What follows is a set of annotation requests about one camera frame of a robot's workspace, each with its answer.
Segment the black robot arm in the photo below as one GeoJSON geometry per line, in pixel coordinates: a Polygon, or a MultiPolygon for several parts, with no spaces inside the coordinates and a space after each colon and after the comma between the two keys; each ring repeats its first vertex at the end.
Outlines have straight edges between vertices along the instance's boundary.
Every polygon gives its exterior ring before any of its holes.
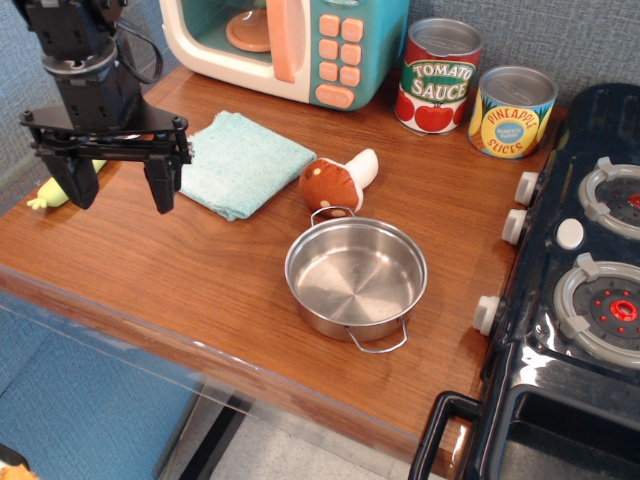
{"type": "Polygon", "coordinates": [[[88,209],[99,190],[96,160],[141,162],[159,213],[174,207],[181,170],[192,160],[185,118],[143,98],[149,78],[137,71],[126,39],[137,30],[124,1],[18,1],[39,40],[59,106],[26,110],[35,155],[72,203],[88,209]]]}

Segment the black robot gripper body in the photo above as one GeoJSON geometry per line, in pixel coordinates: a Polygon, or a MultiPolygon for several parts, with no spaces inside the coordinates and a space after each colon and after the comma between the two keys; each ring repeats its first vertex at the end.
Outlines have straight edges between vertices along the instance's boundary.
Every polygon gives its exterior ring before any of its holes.
{"type": "Polygon", "coordinates": [[[139,81],[117,49],[104,49],[81,59],[43,55],[41,60],[55,80],[62,103],[20,115],[20,123],[35,136],[46,130],[77,137],[165,135],[176,144],[171,152],[178,162],[191,162],[188,122],[146,103],[139,81]]]}

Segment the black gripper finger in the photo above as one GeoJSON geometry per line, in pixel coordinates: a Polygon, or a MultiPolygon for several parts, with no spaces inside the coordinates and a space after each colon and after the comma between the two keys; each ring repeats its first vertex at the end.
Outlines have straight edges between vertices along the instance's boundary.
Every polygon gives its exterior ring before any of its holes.
{"type": "Polygon", "coordinates": [[[144,173],[157,211],[166,214],[174,208],[175,194],[181,188],[181,163],[170,156],[144,162],[144,173]]]}
{"type": "Polygon", "coordinates": [[[72,203],[84,210],[91,207],[99,181],[89,154],[82,149],[45,151],[41,160],[72,203]]]}

